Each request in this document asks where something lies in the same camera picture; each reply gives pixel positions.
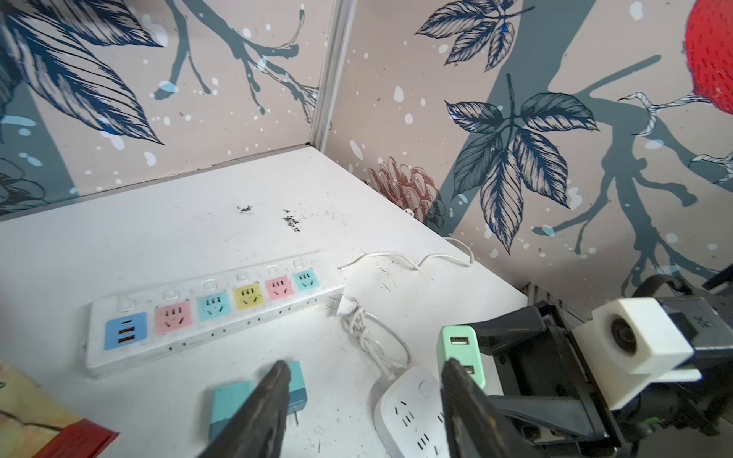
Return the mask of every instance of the white tabletop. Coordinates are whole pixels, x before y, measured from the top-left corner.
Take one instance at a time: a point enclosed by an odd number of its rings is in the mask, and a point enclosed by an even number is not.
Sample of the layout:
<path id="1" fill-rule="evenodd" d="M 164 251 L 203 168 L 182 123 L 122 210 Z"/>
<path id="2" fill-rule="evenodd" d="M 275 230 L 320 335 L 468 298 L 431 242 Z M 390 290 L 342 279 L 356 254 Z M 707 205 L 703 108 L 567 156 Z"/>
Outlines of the white tabletop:
<path id="1" fill-rule="evenodd" d="M 212 389 L 257 381 L 279 358 L 301 362 L 308 392 L 299 426 L 288 420 L 283 457 L 386 450 L 372 423 L 380 372 L 330 309 L 96 380 L 82 360 L 94 299 L 316 250 L 336 265 L 371 251 L 415 261 L 465 256 L 310 147 L 4 221 L 0 240 L 0 358 L 72 411 L 119 431 L 105 457 L 195 457 L 207 445 Z M 398 332 L 435 376 L 442 326 L 526 304 L 478 264 L 432 259 L 416 272 L 382 258 L 345 277 L 346 294 Z M 398 346 L 389 349 L 399 355 Z"/>

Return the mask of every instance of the red bird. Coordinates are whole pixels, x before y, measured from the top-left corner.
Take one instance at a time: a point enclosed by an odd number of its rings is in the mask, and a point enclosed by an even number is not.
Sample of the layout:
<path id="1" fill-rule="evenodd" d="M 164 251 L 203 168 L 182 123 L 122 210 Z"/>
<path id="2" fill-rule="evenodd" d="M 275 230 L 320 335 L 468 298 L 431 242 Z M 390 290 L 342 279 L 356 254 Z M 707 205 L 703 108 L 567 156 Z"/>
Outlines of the red bird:
<path id="1" fill-rule="evenodd" d="M 643 92 L 622 99 L 639 99 L 649 112 L 649 124 L 638 135 L 649 135 L 657 124 L 657 111 L 688 103 L 710 103 L 733 114 L 733 0 L 697 0 L 688 18 L 685 53 L 692 74 L 693 90 L 674 102 L 653 104 Z M 722 164 L 726 176 L 733 179 L 733 152 L 726 158 L 699 155 L 693 162 L 707 160 Z"/>

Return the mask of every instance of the bird leg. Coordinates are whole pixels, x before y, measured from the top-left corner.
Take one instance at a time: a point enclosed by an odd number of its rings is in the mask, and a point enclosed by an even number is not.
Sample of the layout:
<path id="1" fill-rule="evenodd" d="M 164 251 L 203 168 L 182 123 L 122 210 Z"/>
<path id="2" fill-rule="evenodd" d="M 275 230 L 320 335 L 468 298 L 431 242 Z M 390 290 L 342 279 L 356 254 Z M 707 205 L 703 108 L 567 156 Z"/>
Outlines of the bird leg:
<path id="1" fill-rule="evenodd" d="M 671 108 L 673 106 L 682 106 L 687 105 L 688 103 L 695 102 L 712 103 L 707 98 L 692 93 L 687 94 L 686 96 L 682 97 L 681 99 L 677 99 L 674 102 L 664 103 L 663 105 L 655 105 L 643 92 L 634 92 L 633 94 L 627 95 L 626 97 L 621 97 L 619 100 L 633 99 L 639 99 L 641 104 L 644 106 L 644 108 L 647 109 L 647 112 L 649 113 L 649 124 L 647 125 L 646 129 L 636 134 L 638 136 L 647 136 L 652 132 L 652 130 L 654 130 L 654 126 L 657 125 L 657 111 L 661 110 L 662 108 Z"/>
<path id="2" fill-rule="evenodd" d="M 725 168 L 726 176 L 723 178 L 720 178 L 715 183 L 722 183 L 730 179 L 733 179 L 733 152 L 728 154 L 725 158 L 714 158 L 713 156 L 709 156 L 709 155 L 697 155 L 694 158 L 690 159 L 690 163 L 688 164 L 688 167 L 692 166 L 693 162 L 698 162 L 700 160 L 704 160 L 706 162 L 712 162 L 716 164 L 721 164 Z"/>

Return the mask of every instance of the beige wall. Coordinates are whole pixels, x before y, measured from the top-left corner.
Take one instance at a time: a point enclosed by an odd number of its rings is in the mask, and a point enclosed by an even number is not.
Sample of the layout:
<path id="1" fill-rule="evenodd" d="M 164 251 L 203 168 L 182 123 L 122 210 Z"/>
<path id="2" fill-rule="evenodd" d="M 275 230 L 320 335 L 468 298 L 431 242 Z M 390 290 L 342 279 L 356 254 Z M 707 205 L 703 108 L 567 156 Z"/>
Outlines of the beige wall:
<path id="1" fill-rule="evenodd" d="M 514 45 L 487 72 L 489 45 L 467 62 L 444 65 L 456 35 L 415 34 L 446 3 L 359 2 L 329 157 L 368 182 L 369 169 L 378 175 L 389 158 L 398 167 L 423 168 L 418 174 L 432 178 L 445 207 L 438 233 L 470 243 L 481 263 L 515 286 L 535 281 L 576 308 L 620 296 L 629 277 L 638 282 L 655 271 L 679 271 L 700 284 L 731 262 L 733 180 L 714 183 L 726 176 L 722 164 L 701 160 L 688 168 L 688 162 L 700 154 L 728 155 L 733 117 L 704 103 L 666 108 L 648 136 L 633 136 L 648 115 L 638 100 L 617 101 L 640 91 L 667 103 L 692 90 L 682 42 L 693 0 L 520 0 L 507 13 L 535 8 L 508 19 L 516 28 Z M 464 193 L 466 202 L 453 197 L 454 162 L 476 134 L 469 137 L 454 123 L 444 102 L 488 99 L 507 116 L 506 73 L 512 74 L 517 109 L 538 92 L 562 92 L 592 111 L 598 128 L 543 133 L 567 162 L 569 207 L 523 186 L 523 220 L 511 255 L 487 230 L 478 188 Z M 403 101 L 395 100 L 396 86 Z M 414 181 L 408 175 L 402 179 Z M 604 175 L 608 190 L 600 193 Z M 605 197 L 597 214 L 584 218 Z M 409 196 L 402 198 L 404 206 Z M 578 224 L 560 230 L 574 218 Z M 437 221 L 426 219 L 429 226 Z M 553 237 L 544 235 L 544 225 L 554 228 Z M 623 292 L 632 291 L 629 285 Z"/>
<path id="2" fill-rule="evenodd" d="M 7 33 L 0 39 L 0 51 L 10 55 L 3 68 L 21 73 L 38 70 L 50 82 L 34 86 L 32 73 L 21 76 L 11 86 L 14 96 L 0 100 L 0 117 L 6 115 L 0 178 L 34 187 L 33 196 L 9 201 L 6 185 L 0 192 L 0 215 L 22 210 L 25 204 L 36 207 L 106 191 L 309 139 L 311 124 L 303 107 L 312 114 L 327 49 L 331 0 L 115 0 L 110 5 L 119 16 L 111 25 L 103 16 L 90 14 L 70 33 L 63 31 L 69 20 L 60 12 L 34 10 L 22 0 L 12 4 L 18 9 L 4 12 L 2 18 Z M 30 36 L 43 29 L 50 34 L 40 40 L 46 49 L 31 47 L 25 61 L 21 55 L 28 45 L 13 35 L 24 18 L 36 22 L 23 33 Z M 291 40 L 300 19 L 300 33 Z M 85 37 L 84 23 L 96 27 L 107 42 L 95 44 Z M 113 43 L 110 35 L 123 26 L 127 29 L 121 41 Z M 53 53 L 73 66 L 59 71 L 28 64 L 33 59 L 47 64 Z M 265 66 L 261 55 L 269 56 L 281 74 Z M 107 71 L 102 67 L 113 74 L 100 76 Z M 54 83 L 60 78 L 80 79 L 96 93 L 83 93 L 78 87 L 65 92 L 63 84 Z M 166 81 L 174 81 L 177 91 L 166 94 L 161 89 Z M 60 95 L 43 96 L 44 91 Z M 75 103 L 81 106 L 80 114 L 70 116 L 59 109 Z M 152 135 L 133 138 L 114 129 L 111 133 L 119 135 L 111 136 L 97 122 L 103 110 L 121 111 L 128 124 L 149 128 L 160 143 Z M 84 117 L 97 125 L 82 122 Z"/>

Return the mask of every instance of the long power strip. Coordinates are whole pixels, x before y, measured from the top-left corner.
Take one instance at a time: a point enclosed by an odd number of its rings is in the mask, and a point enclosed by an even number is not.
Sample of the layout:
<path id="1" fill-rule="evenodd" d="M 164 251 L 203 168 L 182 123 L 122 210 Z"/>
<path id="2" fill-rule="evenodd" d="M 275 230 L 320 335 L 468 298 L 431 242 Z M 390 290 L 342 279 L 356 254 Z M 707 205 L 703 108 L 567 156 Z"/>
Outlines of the long power strip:
<path id="1" fill-rule="evenodd" d="M 102 377 L 307 306 L 336 308 L 343 291 L 339 270 L 317 252 L 99 299 L 86 367 Z"/>

